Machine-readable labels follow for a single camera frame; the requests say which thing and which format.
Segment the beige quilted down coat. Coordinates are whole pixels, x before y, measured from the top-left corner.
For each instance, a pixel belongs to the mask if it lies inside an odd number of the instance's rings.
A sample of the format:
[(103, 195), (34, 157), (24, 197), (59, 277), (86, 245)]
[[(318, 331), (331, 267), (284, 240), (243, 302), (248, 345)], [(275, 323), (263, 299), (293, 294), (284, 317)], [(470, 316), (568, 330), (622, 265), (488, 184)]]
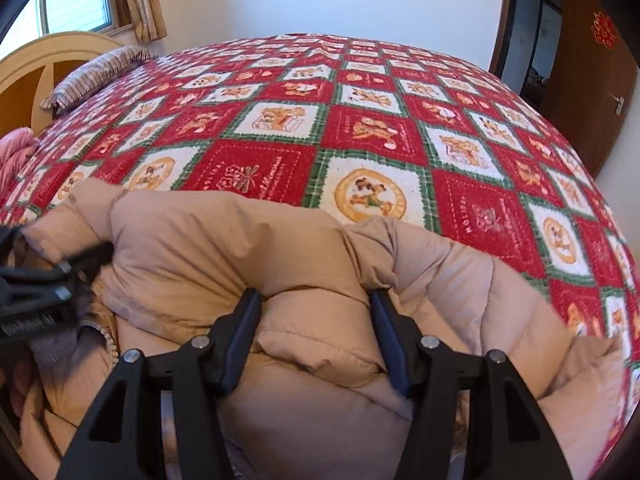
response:
[(574, 334), (512, 266), (396, 219), (345, 226), (318, 209), (233, 193), (128, 191), (88, 179), (23, 238), (36, 266), (115, 247), (79, 327), (32, 345), (38, 370), (20, 385), (20, 437), (39, 479), (56, 476), (126, 350), (178, 349), (248, 288), (262, 294), (262, 322), (220, 410), (232, 463), (247, 479), (394, 474), (411, 406), (390, 385), (375, 341), (367, 293), (376, 288), (456, 351), (506, 352), (574, 478), (589, 477), (622, 414), (620, 337)]

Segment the pink folded quilt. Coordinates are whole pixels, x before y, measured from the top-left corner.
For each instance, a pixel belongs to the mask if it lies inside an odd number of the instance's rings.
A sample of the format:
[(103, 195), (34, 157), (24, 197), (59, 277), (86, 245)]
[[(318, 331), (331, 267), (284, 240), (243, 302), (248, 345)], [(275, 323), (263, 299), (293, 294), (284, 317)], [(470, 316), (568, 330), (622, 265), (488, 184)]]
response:
[(39, 140), (29, 127), (10, 131), (0, 140), (0, 191), (6, 194), (20, 170), (34, 156)]

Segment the striped pillow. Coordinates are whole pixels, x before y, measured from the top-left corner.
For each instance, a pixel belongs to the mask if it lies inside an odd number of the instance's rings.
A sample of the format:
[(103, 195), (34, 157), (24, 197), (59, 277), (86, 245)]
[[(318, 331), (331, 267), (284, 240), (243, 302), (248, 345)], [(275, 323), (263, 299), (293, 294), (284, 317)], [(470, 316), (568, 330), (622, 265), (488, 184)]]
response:
[(70, 72), (40, 102), (39, 107), (53, 114), (71, 110), (117, 77), (155, 59), (156, 56), (149, 49), (139, 46), (125, 46), (105, 52)]

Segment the cream wooden headboard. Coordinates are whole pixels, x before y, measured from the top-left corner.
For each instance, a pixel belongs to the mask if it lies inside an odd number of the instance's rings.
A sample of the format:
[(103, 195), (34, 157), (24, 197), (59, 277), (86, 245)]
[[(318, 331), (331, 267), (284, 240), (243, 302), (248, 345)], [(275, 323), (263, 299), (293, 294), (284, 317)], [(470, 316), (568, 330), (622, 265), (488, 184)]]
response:
[(40, 103), (70, 72), (122, 44), (96, 32), (60, 32), (25, 44), (1, 61), (1, 135), (29, 127), (36, 136), (54, 114)]

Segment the beige checked curtain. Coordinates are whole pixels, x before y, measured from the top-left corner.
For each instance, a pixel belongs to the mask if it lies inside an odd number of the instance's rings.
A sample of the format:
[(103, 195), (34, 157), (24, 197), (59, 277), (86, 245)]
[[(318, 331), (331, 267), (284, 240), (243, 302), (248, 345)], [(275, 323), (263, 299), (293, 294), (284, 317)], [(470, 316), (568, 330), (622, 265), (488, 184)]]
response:
[(167, 36), (160, 0), (126, 0), (134, 33), (142, 44), (150, 44)]

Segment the red patchwork cartoon bedspread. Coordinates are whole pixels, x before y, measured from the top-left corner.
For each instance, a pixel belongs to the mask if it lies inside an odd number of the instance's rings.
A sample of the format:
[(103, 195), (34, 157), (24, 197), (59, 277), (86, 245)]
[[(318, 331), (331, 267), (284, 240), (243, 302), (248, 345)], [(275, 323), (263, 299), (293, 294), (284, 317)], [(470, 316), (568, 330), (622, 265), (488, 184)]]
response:
[(144, 62), (36, 137), (3, 222), (96, 177), (425, 226), (513, 266), (574, 333), (620, 336), (612, 439), (638, 404), (634, 260), (612, 210), (564, 136), (468, 61), (332, 35), (228, 41)]

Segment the brown wooden door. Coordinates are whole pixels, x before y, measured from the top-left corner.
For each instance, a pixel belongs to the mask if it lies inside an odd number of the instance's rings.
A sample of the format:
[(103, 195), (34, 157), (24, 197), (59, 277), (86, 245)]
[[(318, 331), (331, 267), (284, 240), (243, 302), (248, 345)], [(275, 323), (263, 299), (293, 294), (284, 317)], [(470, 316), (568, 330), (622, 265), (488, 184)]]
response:
[[(594, 41), (597, 11), (608, 14), (600, 0), (502, 0), (489, 69), (562, 133), (592, 176), (614, 148), (637, 82), (616, 26), (612, 50)], [(611, 93), (625, 98), (620, 116)]]

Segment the red double happiness decoration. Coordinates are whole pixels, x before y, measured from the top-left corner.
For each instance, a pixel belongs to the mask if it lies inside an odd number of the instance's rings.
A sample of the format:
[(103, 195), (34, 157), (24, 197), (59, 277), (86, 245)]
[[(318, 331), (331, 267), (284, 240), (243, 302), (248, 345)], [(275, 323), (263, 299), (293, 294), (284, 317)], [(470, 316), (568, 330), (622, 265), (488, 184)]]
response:
[(605, 49), (612, 50), (616, 44), (620, 43), (612, 18), (601, 11), (593, 13), (591, 31), (594, 41)]

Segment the window with metal frame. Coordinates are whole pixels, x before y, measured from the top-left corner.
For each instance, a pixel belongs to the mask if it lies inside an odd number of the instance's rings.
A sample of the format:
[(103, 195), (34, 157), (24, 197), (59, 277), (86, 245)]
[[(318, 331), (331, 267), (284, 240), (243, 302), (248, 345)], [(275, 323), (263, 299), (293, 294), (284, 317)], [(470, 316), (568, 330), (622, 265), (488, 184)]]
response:
[(115, 0), (28, 0), (1, 40), (1, 57), (49, 34), (104, 32), (118, 21)]

